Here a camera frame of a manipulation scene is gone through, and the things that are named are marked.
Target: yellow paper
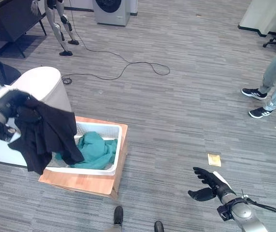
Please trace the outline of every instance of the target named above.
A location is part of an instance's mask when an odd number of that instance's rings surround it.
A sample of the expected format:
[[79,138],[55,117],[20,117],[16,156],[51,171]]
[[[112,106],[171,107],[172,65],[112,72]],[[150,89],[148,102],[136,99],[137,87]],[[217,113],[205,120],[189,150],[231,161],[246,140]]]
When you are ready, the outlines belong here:
[[219,155],[208,153],[207,158],[209,160],[209,165],[221,167],[221,162],[220,162],[220,156]]

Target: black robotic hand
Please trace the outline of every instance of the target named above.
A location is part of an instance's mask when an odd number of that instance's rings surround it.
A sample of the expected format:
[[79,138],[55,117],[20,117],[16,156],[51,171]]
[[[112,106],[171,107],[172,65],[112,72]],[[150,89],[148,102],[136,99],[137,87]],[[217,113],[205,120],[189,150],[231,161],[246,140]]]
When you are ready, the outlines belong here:
[[28,93],[19,90],[10,90],[0,98],[0,113],[6,120],[17,115],[17,108],[29,99]]
[[210,188],[203,188],[198,191],[188,191],[188,194],[195,200],[204,202],[208,201],[216,196],[221,199],[226,193],[234,193],[231,188],[218,179],[213,173],[208,172],[205,169],[193,167],[195,174],[202,180],[202,183],[208,184]]

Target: green towel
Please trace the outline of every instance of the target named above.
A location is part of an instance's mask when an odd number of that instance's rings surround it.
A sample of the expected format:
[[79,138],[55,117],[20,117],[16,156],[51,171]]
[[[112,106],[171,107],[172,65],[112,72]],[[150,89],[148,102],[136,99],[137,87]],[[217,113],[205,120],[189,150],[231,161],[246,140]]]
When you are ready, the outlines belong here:
[[71,165],[72,168],[103,170],[108,163],[114,163],[117,139],[103,140],[96,132],[87,132],[78,142],[84,161]]

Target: gray washing machine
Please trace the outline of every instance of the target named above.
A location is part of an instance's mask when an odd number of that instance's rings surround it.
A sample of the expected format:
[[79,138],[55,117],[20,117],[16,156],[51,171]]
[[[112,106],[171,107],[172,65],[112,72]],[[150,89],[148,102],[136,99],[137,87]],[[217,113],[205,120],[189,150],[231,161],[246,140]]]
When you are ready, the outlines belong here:
[[126,26],[130,18],[130,0],[93,0],[97,23]]

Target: white plastic basket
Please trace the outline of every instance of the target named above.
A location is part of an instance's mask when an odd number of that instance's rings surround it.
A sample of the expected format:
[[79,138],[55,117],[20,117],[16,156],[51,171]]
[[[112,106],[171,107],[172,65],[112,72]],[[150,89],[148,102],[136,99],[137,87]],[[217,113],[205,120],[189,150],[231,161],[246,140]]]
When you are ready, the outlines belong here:
[[86,174],[86,175],[114,175],[118,163],[120,143],[122,138],[122,128],[115,124],[101,124],[91,122],[77,122],[77,134],[75,139],[80,138],[88,131],[97,132],[104,140],[117,139],[116,154],[114,164],[106,170],[70,168],[70,167],[46,167],[47,170],[58,173]]

